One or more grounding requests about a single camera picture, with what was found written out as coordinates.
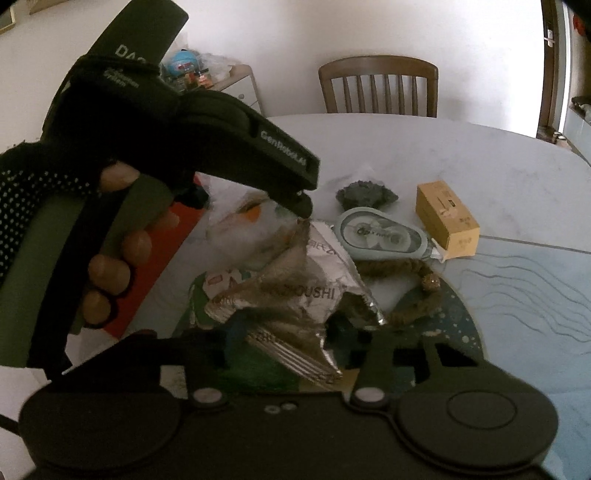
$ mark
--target door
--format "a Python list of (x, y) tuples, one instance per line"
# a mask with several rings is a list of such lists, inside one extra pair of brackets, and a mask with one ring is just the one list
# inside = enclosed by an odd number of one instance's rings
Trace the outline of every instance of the door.
[(542, 90), (540, 119), (538, 121), (539, 134), (551, 129), (558, 78), (558, 13), (556, 11), (556, 2), (555, 0), (541, 0), (541, 2), (542, 17), (544, 19), (544, 87)]

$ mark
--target round black disc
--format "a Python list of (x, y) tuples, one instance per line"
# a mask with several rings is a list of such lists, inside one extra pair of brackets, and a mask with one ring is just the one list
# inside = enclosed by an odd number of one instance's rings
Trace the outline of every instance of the round black disc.
[(19, 431), (38, 464), (103, 472), (158, 451), (179, 421), (178, 401), (159, 386), (137, 393), (40, 390), (24, 404)]
[(443, 393), (421, 387), (400, 398), (396, 422), (437, 462), (469, 472), (511, 471), (534, 463), (554, 440), (556, 411), (533, 389)]

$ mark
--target picture frame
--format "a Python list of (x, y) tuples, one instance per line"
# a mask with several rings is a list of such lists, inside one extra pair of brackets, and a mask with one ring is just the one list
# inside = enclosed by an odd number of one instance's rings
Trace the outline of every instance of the picture frame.
[(27, 6), (29, 7), (29, 15), (45, 10), (46, 8), (53, 7), (54, 5), (62, 4), (67, 0), (27, 0)]
[(14, 7), (10, 7), (0, 15), (0, 35), (10, 30), (16, 24), (17, 21), (14, 17)]

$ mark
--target white drawer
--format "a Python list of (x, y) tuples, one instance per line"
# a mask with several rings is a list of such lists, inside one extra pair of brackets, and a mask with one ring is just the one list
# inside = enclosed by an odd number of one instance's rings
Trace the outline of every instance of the white drawer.
[(250, 75), (244, 77), (242, 80), (239, 80), (222, 91), (243, 101), (247, 105), (252, 105), (258, 100), (256, 98), (255, 86), (252, 84)]

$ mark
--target door frame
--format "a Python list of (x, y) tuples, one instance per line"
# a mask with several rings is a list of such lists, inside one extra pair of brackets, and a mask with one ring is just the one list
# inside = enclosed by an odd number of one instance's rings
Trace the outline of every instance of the door frame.
[(566, 114), (570, 104), (571, 26), (569, 8), (562, 0), (551, 0), (555, 6), (554, 23), (555, 65), (553, 101), (548, 126), (564, 132)]

